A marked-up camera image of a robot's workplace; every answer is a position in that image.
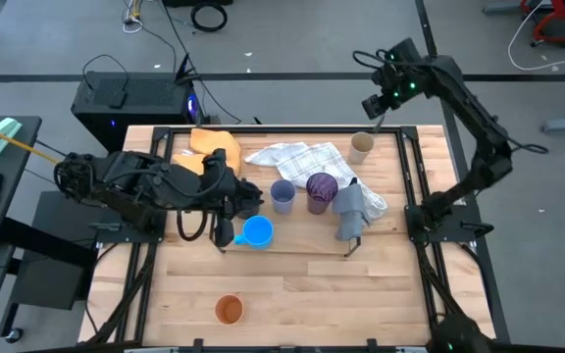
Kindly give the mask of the grey cloth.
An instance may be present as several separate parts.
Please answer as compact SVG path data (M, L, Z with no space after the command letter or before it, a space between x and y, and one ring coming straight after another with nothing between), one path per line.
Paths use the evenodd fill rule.
M333 201L333 212L339 217L335 234L337 240L349 241L362 235L363 227L367 226L369 221L362 187L357 177L337 193Z

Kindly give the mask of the purple translucent faceted cup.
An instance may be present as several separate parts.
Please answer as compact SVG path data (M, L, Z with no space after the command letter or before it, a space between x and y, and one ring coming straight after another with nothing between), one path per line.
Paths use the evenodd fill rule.
M305 188L307 192L307 209L314 215L325 213L338 192L336 179L327 173L311 175L306 182Z

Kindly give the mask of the black table rig frame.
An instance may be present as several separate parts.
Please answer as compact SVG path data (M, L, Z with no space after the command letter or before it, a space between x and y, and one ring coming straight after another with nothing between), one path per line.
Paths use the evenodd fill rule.
M284 351L365 345L425 344L445 311L423 285L404 210L455 180L443 130L421 126L418 140L403 133L376 136L356 175L387 203L349 257L275 253L221 253L181 239L169 215L148 290L129 309L126 335L142 332L146 346L183 348L201 339L207 348ZM243 316L223 325L215 316L228 294Z

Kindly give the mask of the black computer tower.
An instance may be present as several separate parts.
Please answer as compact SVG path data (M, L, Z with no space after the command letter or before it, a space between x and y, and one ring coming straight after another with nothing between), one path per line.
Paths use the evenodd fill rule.
M108 106L124 90L121 109ZM204 118L192 83L172 73L88 72L71 111L109 152L122 149L130 126L193 125Z

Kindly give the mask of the black metal stand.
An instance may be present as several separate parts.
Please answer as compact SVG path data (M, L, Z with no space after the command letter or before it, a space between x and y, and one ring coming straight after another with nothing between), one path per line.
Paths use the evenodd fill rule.
M16 277L0 324L0 337L10 343L24 331L14 325L22 305L70 310L88 292L95 261L96 231L89 224L101 212L66 198L58 191L43 192L30 226L11 218L0 226L0 240L24 250L7 272Z

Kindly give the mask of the yellow pole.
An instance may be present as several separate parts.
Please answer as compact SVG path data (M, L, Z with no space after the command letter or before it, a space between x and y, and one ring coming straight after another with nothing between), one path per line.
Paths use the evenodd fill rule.
M5 141L9 142L10 144L13 144L13 145L15 145L15 146L17 146L17 147L19 147L19 148L22 148L22 149L24 149L25 151L28 151L28 152L30 152L30 153L32 153L32 154L35 154L35 155L37 155L37 156L40 156L41 158L43 158L43 159L45 159L45 160L47 160L47 161L53 163L54 165L56 165L56 164L59 163L59 161L57 161L56 159L52 158L51 156L48 156L48 155L46 155L46 154L44 154L44 153L42 153L42 152L40 152L40 151L34 149L33 147L28 146L27 144L24 144L24 143L22 143L22 142L19 142L18 140L14 139L14 138L12 138L12 137L9 137L9 136L7 136L7 135L5 135L5 134L0 133L0 139L3 139L3 140L5 140Z

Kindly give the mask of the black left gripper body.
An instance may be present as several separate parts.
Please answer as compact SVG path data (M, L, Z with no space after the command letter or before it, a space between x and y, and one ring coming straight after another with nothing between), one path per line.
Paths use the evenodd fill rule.
M230 221L234 216L236 186L234 170L227 164L224 148L215 149L205 159L205 185L207 202L218 211L220 218Z

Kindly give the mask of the lavender plastic cup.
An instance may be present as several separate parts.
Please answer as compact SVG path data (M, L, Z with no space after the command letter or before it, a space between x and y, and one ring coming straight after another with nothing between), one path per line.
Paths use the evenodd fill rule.
M295 185L286 179L276 180L270 189L274 210L279 214L290 214L294 197L296 195Z

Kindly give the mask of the white checked cloth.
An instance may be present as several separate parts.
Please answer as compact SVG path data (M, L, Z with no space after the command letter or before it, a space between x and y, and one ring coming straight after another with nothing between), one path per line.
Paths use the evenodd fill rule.
M275 167L283 179L301 188L316 173L331 175L339 188L346 187L356 177L361 185L368 222L371 223L386 213L385 199L355 174L331 142L313 145L304 142L276 143L248 155L244 161L262 167Z

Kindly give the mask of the green stapler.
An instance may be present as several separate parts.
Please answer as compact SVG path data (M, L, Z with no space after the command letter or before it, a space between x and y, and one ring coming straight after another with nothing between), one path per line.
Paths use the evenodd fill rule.
M22 124L13 118L5 118L0 121L0 134L13 138L22 128ZM0 154L7 147L9 142L0 138Z

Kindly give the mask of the blue plastic mug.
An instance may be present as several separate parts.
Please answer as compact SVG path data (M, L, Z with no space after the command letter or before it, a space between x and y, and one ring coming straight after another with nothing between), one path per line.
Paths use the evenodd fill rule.
M272 222L264 216L257 215L244 222L241 234L234 237L234 243L264 250L271 246L273 239L274 226Z

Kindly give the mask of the red rolling stool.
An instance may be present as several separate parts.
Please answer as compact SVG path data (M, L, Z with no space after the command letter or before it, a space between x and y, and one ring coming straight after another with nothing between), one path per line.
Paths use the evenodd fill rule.
M543 42L565 46L565 0L521 0L520 10L524 20L535 11L533 47Z

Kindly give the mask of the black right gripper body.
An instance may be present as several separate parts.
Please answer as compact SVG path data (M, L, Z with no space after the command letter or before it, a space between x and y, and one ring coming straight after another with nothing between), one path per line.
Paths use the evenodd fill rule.
M395 66L383 66L376 69L371 76L372 82L381 88L381 95L371 96L373 104L402 104L408 99L402 84L406 72Z

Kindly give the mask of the beige plastic cup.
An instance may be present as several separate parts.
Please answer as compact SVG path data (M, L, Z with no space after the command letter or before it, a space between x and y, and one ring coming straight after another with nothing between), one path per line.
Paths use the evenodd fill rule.
M350 140L348 161L351 164L362 164L375 145L374 137L368 132L356 132Z

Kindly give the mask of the yellow cloth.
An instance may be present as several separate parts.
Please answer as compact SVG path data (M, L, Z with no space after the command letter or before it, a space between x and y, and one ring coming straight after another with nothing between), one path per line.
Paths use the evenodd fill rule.
M193 128L189 136L191 154L174 154L172 163L178 164L200 176L204 174L203 160L212 155L216 149L226 151L226 164L232 168L236 176L240 173L241 147L227 131Z

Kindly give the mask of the orange plastic cup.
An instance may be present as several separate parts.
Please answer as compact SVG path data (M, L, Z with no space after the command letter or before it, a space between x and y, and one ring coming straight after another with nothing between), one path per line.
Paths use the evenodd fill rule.
M215 316L223 325L234 325L241 320L243 310L241 299L234 294L228 294L221 297L216 303Z

